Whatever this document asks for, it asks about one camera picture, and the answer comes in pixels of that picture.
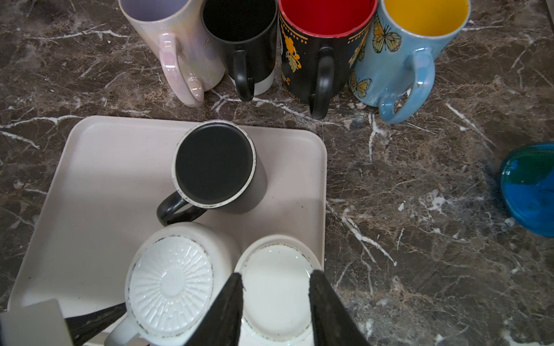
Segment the black skull mug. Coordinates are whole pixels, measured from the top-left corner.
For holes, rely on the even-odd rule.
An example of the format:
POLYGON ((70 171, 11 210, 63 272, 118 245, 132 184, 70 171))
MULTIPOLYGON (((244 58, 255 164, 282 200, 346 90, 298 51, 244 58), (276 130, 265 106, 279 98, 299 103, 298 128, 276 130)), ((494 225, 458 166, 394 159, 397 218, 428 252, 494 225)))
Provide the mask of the black skull mug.
POLYGON ((281 0, 281 78, 286 91, 326 117, 330 101, 349 78, 372 17, 372 0, 281 0))

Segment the black white mug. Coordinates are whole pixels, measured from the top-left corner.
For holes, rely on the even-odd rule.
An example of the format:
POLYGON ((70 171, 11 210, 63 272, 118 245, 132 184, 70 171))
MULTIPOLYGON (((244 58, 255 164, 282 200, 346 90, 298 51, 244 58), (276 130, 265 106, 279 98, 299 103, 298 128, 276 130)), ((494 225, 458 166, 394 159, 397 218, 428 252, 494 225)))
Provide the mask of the black white mug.
POLYGON ((268 91, 276 73, 278 4, 211 0, 201 21, 243 102, 268 91))

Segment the blue butterfly mug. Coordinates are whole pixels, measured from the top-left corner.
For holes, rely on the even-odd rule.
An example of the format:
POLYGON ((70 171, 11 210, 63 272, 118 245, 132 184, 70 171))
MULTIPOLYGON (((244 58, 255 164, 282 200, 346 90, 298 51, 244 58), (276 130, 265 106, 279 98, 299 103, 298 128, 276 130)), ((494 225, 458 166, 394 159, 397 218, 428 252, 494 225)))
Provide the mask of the blue butterfly mug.
POLYGON ((432 91, 435 61, 470 18, 469 0, 379 1, 348 86, 389 124, 410 118, 432 91))

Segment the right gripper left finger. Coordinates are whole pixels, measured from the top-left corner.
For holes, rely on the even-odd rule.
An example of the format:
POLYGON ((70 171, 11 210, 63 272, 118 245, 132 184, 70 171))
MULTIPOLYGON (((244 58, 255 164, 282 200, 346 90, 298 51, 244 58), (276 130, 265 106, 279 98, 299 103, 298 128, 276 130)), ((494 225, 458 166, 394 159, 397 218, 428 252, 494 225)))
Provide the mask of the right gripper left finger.
POLYGON ((189 345, 239 345, 243 312, 242 276, 232 273, 206 316, 186 343, 189 345))

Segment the small black mug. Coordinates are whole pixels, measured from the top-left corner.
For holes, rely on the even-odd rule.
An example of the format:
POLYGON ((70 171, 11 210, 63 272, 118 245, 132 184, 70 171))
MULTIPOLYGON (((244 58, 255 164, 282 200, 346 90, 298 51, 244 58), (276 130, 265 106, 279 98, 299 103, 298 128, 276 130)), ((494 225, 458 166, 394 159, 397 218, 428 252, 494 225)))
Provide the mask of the small black mug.
POLYGON ((171 164, 176 191, 157 207, 163 226, 208 210, 244 214, 260 204, 268 179, 250 135, 229 121, 207 121, 180 139, 171 164))

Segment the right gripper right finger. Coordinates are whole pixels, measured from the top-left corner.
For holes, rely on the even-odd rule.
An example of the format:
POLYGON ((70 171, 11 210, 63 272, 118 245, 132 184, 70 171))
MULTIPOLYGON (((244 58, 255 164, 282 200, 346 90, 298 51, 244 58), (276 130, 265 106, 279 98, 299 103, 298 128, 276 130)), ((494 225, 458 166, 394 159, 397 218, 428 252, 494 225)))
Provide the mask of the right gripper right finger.
POLYGON ((310 275, 309 299, 315 346, 369 345, 321 270, 310 275))

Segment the pink iridescent mug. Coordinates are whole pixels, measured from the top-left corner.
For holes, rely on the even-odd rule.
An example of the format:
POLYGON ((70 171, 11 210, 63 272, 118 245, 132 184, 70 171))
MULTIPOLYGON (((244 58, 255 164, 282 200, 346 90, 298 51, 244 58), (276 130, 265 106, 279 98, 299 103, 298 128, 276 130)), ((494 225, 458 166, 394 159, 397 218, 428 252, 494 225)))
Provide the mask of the pink iridescent mug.
POLYGON ((225 67, 201 22, 201 0, 121 0, 122 13, 158 58, 171 89, 189 107, 224 77, 225 67))

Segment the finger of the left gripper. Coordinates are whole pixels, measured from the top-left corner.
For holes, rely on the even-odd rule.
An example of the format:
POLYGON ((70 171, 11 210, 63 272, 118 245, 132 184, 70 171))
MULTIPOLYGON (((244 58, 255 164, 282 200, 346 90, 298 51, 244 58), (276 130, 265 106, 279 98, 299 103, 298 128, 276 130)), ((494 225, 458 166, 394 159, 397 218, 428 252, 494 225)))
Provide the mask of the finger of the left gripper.
POLYGON ((91 314, 65 318, 73 345, 81 346, 104 331, 126 313, 126 304, 117 304, 91 314))

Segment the plain white mug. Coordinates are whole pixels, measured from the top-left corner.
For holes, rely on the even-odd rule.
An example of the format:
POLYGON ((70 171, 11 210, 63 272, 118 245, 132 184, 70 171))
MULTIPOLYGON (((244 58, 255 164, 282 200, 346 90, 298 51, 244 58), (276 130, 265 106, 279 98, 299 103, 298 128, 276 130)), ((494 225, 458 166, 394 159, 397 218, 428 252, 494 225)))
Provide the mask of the plain white mug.
POLYGON ((240 345, 314 345, 309 289, 323 269, 311 249, 274 234, 252 243, 235 271, 242 276, 240 345))

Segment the white ribbed-base mug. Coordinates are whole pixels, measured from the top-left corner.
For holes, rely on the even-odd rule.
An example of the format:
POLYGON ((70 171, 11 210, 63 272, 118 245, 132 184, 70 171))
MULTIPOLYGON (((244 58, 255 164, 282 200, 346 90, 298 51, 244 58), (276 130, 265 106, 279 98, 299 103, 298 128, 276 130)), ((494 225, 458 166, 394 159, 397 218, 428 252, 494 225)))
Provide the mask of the white ribbed-base mug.
POLYGON ((153 345, 183 345, 234 272, 236 241, 194 222, 151 235, 135 254, 125 283, 126 318, 106 345, 142 337, 153 345))

